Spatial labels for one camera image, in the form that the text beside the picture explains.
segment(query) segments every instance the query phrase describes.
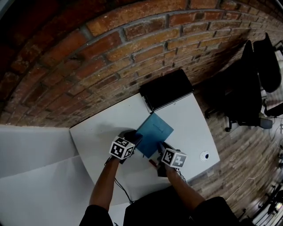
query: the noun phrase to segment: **brick wall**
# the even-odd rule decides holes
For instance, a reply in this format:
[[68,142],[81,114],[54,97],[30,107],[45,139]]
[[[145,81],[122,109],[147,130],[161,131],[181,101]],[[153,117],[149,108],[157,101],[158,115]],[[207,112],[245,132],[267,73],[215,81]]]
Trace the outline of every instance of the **brick wall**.
[[70,127],[179,68],[202,82],[248,39],[283,39],[271,0],[18,2],[0,21],[1,124]]

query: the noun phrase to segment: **blue notebook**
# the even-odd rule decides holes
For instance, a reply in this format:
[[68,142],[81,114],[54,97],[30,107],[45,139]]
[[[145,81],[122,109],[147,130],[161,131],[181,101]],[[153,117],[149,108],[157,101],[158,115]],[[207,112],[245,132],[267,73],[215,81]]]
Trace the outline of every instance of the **blue notebook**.
[[174,131],[157,114],[152,113],[138,129],[138,133],[143,135],[142,141],[137,149],[147,158],[150,158],[157,151],[159,142],[164,142]]

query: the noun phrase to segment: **black sleeve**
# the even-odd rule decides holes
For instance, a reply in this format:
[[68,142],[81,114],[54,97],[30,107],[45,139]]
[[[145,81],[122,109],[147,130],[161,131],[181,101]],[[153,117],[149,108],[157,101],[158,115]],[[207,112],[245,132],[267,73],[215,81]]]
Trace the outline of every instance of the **black sleeve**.
[[113,226],[108,211],[100,206],[91,205],[85,211],[80,226]]
[[201,203],[193,212],[194,221],[201,225],[239,225],[239,221],[222,197]]

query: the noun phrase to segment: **white desk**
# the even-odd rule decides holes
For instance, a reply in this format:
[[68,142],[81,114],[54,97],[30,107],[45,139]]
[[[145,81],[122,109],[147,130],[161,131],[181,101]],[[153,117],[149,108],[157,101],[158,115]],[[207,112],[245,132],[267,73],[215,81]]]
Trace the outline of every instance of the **white desk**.
[[[181,170],[187,180],[219,161],[211,133],[193,94],[155,113],[174,129],[166,142],[188,155]],[[136,94],[70,129],[76,148],[94,183],[110,156],[109,149],[115,136],[127,129],[138,129],[148,116],[149,112],[141,95]],[[210,155],[205,162],[200,160],[203,151],[208,151]],[[155,168],[139,151],[135,151],[130,159],[120,165],[116,178],[132,200],[169,186],[168,179],[158,177]],[[111,204],[127,202],[124,191],[115,185]]]

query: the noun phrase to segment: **office chair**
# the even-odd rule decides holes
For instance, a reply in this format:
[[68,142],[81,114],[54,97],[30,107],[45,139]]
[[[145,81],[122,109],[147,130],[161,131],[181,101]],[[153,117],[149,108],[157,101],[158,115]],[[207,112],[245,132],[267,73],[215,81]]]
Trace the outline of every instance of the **office chair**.
[[[268,68],[271,65],[278,64],[278,62],[267,33],[264,40],[254,43],[254,49],[257,56],[252,50],[251,41],[248,40],[241,59],[221,72],[224,79],[223,94],[225,97],[222,105],[218,107],[229,118],[229,127],[225,128],[227,132],[231,131],[232,123],[238,123],[240,126],[272,128],[271,120],[259,118],[262,106],[259,77],[262,79],[261,85],[264,89],[276,90],[281,83],[281,75],[278,75],[280,70],[272,70],[274,79],[270,81],[270,70]],[[210,114],[216,111],[216,109],[208,109],[205,112],[206,118],[209,118]]]

